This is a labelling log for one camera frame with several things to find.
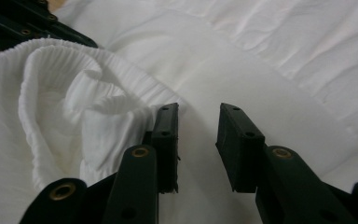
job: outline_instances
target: white towel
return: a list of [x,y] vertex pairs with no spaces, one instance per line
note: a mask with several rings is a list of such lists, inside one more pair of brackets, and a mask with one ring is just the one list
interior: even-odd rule
[[183,105],[105,50],[41,39],[0,53],[0,223],[17,223],[55,180],[91,185],[116,172],[174,102]]

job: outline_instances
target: white bedsheet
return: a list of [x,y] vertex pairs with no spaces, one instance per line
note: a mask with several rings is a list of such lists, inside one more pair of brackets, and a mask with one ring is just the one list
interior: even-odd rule
[[261,222],[214,146],[222,102],[324,181],[358,181],[358,1],[69,0],[56,14],[186,102],[179,194],[160,196],[160,223]]

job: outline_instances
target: white cloth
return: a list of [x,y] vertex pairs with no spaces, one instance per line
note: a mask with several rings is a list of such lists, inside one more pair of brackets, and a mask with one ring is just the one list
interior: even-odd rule
[[183,105],[105,50],[41,39],[0,53],[0,223],[19,222],[53,181],[91,185],[116,172],[174,102]]
[[[358,181],[358,0],[68,0],[56,14],[186,101],[179,194],[160,195],[159,223],[261,222],[254,195],[230,191],[214,146],[221,102],[324,181],[346,191]],[[6,183],[0,192],[21,192],[12,202],[33,199]],[[2,217],[25,205],[12,207]]]

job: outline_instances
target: screw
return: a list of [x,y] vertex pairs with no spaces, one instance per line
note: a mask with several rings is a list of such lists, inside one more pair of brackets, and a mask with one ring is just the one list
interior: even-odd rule
[[56,21],[56,20],[57,20],[57,17],[50,14],[50,15],[48,15],[48,19],[49,19],[50,21]]
[[149,150],[144,147],[139,147],[134,149],[131,154],[133,157],[145,157],[149,154]]
[[23,35],[30,35],[30,34],[31,34],[31,31],[30,31],[30,30],[27,30],[27,29],[23,29],[23,30],[21,30],[21,33],[22,33]]
[[49,197],[53,201],[60,201],[71,196],[76,191],[76,185],[71,182],[67,182],[59,185],[57,188],[52,190]]
[[290,151],[283,149],[283,148],[274,148],[272,150],[272,153],[274,153],[274,155],[276,157],[279,157],[281,159],[289,159],[292,158],[292,153],[290,153]]

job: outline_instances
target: crumpled fabric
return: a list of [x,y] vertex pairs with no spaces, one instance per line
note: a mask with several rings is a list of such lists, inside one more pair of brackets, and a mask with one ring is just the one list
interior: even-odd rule
[[40,39],[0,53],[0,223],[17,223],[64,177],[88,185],[116,172],[157,110],[183,102],[115,54]]
[[323,181],[358,181],[358,0],[67,0],[56,15],[186,100],[160,223],[261,223],[214,146],[222,102]]

